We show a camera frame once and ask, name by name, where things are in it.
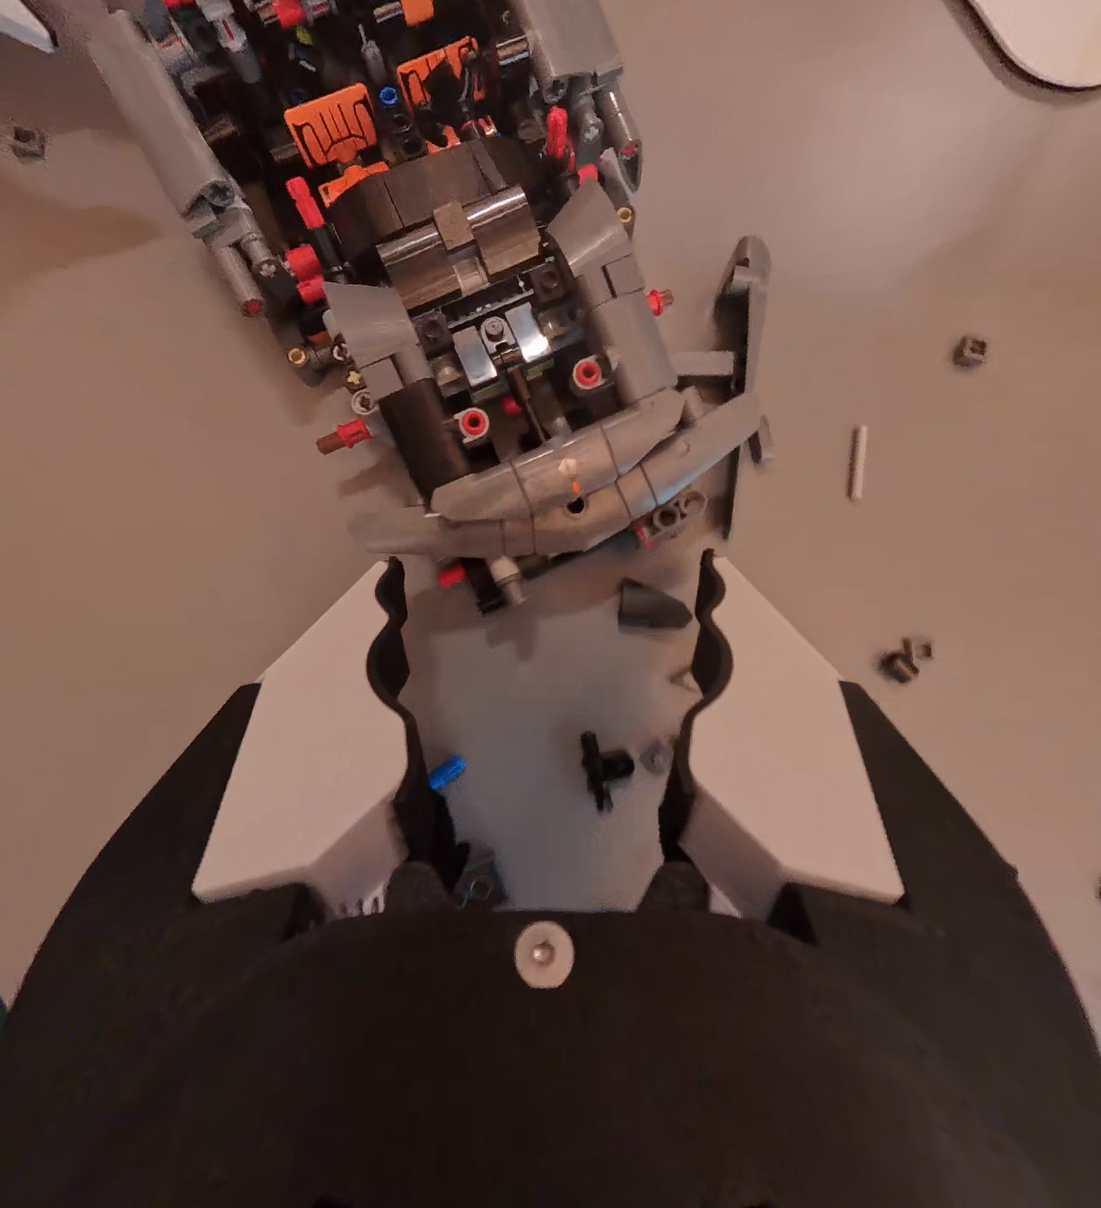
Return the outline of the large grey lego vehicle model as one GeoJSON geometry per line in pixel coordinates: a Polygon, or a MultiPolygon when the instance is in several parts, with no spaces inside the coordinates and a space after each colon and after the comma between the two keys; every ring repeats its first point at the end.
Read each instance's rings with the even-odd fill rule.
{"type": "Polygon", "coordinates": [[[116,10],[277,259],[258,316],[342,387],[352,415],[320,451],[401,461],[414,501],[356,522],[361,546],[428,560],[490,614],[703,515],[755,405],[725,399],[718,349],[664,342],[674,298],[633,246],[644,145],[600,3],[116,10]]]}

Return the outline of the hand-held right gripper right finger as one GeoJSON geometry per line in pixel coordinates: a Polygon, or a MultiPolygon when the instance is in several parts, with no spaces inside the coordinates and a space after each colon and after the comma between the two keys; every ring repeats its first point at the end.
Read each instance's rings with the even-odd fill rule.
{"type": "Polygon", "coordinates": [[[772,914],[788,887],[895,905],[905,885],[844,683],[740,570],[703,552],[688,710],[659,810],[729,914],[772,914]]]}

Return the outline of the white flat board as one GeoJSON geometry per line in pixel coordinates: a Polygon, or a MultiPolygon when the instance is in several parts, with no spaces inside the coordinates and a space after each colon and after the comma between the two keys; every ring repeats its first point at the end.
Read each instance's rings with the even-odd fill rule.
{"type": "Polygon", "coordinates": [[[1101,1],[966,1],[1025,76],[1072,92],[1101,88],[1101,1]]]}

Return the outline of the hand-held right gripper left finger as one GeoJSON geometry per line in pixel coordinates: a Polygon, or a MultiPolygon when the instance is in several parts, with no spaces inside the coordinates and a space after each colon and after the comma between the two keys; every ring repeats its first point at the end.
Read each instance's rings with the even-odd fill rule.
{"type": "Polygon", "coordinates": [[[196,899],[301,886],[325,914],[363,914],[409,861],[456,887],[469,847],[401,701],[406,622],[405,566],[390,559],[263,674],[196,899]]]}

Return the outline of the grey lego cylinder assembly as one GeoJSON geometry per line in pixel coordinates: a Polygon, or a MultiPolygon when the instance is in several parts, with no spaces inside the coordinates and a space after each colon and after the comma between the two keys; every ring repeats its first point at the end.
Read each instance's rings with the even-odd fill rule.
{"type": "Polygon", "coordinates": [[[105,15],[89,52],[169,203],[207,250],[240,311],[266,314],[259,270],[277,270],[277,259],[136,19],[126,10],[105,15]]]}

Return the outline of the long dark grey lego beam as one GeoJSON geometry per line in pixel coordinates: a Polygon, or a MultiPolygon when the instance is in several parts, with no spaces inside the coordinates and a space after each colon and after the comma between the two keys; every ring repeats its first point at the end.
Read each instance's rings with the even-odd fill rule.
{"type": "Polygon", "coordinates": [[[718,532],[729,541],[735,532],[740,496],[740,468],[745,462],[759,468],[772,458],[772,437],[764,409],[755,397],[756,378],[770,295],[772,257],[758,235],[743,236],[727,264],[715,297],[713,317],[722,348],[717,366],[725,399],[745,395],[753,400],[755,425],[751,434],[729,454],[727,495],[718,522],[718,532]]]}

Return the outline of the black lego piece with axle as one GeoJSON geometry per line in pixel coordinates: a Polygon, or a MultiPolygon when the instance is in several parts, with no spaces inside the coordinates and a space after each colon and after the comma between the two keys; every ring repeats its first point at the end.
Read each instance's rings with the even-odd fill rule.
{"type": "Polygon", "coordinates": [[[580,748],[581,767],[595,810],[603,816],[608,815],[614,808],[613,787],[625,784],[633,777],[633,758],[621,748],[603,750],[597,734],[592,731],[580,735],[580,748]]]}

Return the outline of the small dark grey lego piece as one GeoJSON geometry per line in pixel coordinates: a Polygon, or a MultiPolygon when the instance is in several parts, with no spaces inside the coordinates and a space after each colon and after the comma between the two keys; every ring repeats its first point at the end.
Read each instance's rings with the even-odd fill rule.
{"type": "Polygon", "coordinates": [[[925,637],[907,636],[877,659],[877,671],[887,680],[907,685],[914,683],[925,665],[935,657],[935,644],[925,637]]]}

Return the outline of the black angled lego piece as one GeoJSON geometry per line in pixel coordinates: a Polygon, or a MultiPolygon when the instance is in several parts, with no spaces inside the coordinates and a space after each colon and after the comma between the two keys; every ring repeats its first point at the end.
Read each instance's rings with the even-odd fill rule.
{"type": "Polygon", "coordinates": [[[693,623],[693,609],[678,597],[631,578],[621,581],[621,632],[682,632],[693,623]]]}

